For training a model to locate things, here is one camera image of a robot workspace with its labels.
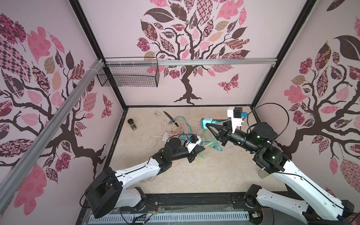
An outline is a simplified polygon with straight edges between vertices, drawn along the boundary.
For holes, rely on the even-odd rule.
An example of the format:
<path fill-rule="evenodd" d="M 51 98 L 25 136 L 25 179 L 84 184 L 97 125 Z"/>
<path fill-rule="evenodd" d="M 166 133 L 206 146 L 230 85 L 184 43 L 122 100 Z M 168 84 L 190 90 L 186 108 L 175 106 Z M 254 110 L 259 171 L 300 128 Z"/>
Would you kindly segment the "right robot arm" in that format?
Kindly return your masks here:
<path fill-rule="evenodd" d="M 247 207 L 269 207 L 290 215 L 306 225 L 348 225 L 347 218 L 353 215 L 354 205 L 348 200 L 340 200 L 313 182 L 289 157 L 273 146 L 277 133 L 266 122 L 252 125 L 246 134 L 233 129 L 226 121 L 207 123 L 208 129 L 225 146 L 228 142 L 240 146 L 254 155 L 253 161 L 267 174 L 272 174 L 290 187 L 301 200 L 273 193 L 264 187 L 252 184 L 244 201 Z"/>

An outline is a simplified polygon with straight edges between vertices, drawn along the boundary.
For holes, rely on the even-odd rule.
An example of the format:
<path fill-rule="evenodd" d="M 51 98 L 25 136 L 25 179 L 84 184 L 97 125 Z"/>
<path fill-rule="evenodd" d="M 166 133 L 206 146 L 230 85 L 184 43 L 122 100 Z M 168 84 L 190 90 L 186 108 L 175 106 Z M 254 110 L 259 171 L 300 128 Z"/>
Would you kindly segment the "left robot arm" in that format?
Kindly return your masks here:
<path fill-rule="evenodd" d="M 196 135 L 185 142 L 172 137 L 164 148 L 142 164 L 117 171 L 105 168 L 84 192 L 94 217 L 101 218 L 114 208 L 144 208 L 147 196 L 140 187 L 133 185 L 166 172 L 172 167 L 173 161 L 186 158 L 192 163 L 205 150 L 201 142 L 201 137 Z"/>

